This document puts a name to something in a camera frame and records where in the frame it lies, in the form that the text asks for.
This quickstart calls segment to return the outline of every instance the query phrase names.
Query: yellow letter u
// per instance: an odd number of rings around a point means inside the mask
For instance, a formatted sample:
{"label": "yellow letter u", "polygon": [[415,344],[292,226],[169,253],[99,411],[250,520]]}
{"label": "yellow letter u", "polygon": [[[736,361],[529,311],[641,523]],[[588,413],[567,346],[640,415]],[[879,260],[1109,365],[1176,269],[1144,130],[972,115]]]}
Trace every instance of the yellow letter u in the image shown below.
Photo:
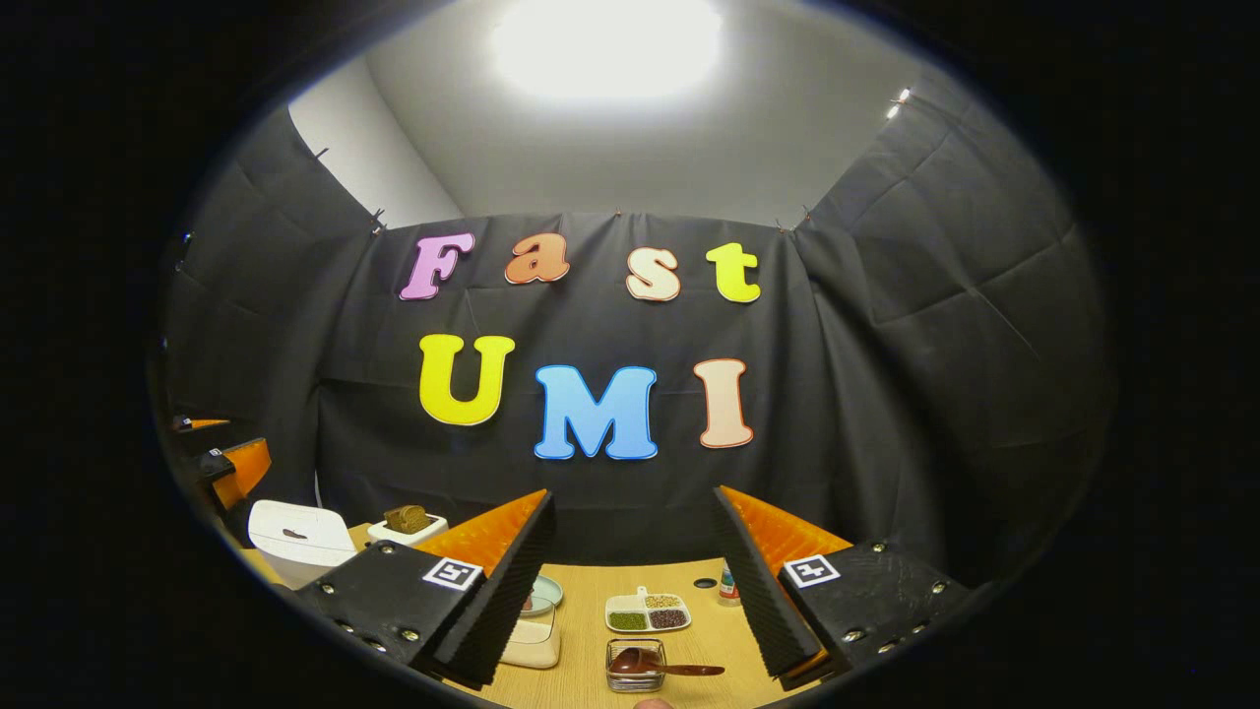
{"label": "yellow letter u", "polygon": [[420,340],[420,350],[425,353],[420,368],[420,406],[444,424],[474,427],[499,411],[503,364],[517,343],[509,336],[486,335],[476,337],[472,348],[481,353],[481,382],[471,402],[456,402],[451,397],[451,372],[455,353],[464,349],[464,339],[454,334],[428,334]]}

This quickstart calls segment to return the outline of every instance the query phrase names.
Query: white ceiling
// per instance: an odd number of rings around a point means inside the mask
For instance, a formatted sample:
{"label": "white ceiling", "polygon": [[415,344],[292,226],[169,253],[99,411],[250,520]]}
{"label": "white ceiling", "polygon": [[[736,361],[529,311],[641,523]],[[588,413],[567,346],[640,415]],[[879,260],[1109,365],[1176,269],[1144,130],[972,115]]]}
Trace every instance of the white ceiling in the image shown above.
{"label": "white ceiling", "polygon": [[[620,208],[794,225],[919,74],[914,55],[849,19],[796,3],[708,0],[722,16],[721,49],[699,86],[660,98],[547,99],[495,67],[491,31],[515,1],[454,3],[367,57],[465,215]],[[669,49],[607,33],[609,52]]]}

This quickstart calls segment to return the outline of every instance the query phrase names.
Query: white container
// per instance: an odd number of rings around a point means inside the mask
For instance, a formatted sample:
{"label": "white container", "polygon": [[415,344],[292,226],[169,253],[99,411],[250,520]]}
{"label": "white container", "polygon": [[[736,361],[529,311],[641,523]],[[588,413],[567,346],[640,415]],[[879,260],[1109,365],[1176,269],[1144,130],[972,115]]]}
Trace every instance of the white container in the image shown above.
{"label": "white container", "polygon": [[416,534],[402,534],[394,531],[388,526],[386,526],[387,523],[384,520],[381,520],[379,523],[368,528],[368,538],[370,538],[372,542],[393,542],[403,547],[416,547],[421,542],[437,536],[444,531],[446,531],[447,529],[450,529],[449,526],[446,526],[446,518],[438,518],[437,515],[430,515],[428,513],[425,513],[425,516],[432,521],[428,524],[427,528],[420,530]]}
{"label": "white container", "polygon": [[285,586],[299,589],[357,554],[345,520],[331,510],[260,500],[249,510],[249,542]]}
{"label": "white container", "polygon": [[556,606],[533,597],[533,608],[523,611],[512,628],[500,662],[546,670],[559,662],[559,633],[556,632]]}

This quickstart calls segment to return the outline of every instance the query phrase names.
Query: wooden table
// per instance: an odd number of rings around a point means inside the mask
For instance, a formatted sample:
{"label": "wooden table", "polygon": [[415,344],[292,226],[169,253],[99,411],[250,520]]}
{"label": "wooden table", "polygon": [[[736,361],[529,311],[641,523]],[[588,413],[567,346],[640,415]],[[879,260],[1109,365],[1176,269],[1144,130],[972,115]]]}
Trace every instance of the wooden table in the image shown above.
{"label": "wooden table", "polygon": [[[355,547],[368,542],[368,526],[350,530]],[[257,550],[241,550],[248,563],[268,582],[281,583]],[[471,691],[483,699],[528,709],[630,709],[636,701],[659,696],[675,709],[742,709],[761,706],[818,686],[814,681],[784,691],[766,676],[761,654],[743,617],[743,607],[717,602],[717,588],[696,588],[699,578],[718,579],[722,560],[688,562],[654,567],[570,567],[543,564],[542,574],[564,589],[556,608],[559,633],[559,664],[534,670],[500,664],[494,684]],[[615,633],[604,625],[604,602],[610,596],[633,594],[640,586],[649,593],[674,593],[692,613],[692,625],[656,633]],[[655,637],[665,644],[670,664],[721,665],[726,674],[713,678],[667,676],[660,691],[622,694],[609,689],[604,676],[605,650],[614,637]]]}

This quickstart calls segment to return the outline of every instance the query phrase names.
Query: small bottle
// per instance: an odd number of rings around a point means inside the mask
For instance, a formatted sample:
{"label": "small bottle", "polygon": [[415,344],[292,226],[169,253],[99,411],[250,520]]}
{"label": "small bottle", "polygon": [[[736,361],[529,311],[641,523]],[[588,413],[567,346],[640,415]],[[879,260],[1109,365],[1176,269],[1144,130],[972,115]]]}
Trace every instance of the small bottle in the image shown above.
{"label": "small bottle", "polygon": [[722,606],[738,606],[740,589],[735,586],[735,577],[731,576],[731,565],[722,560],[722,583],[717,587],[717,602]]}

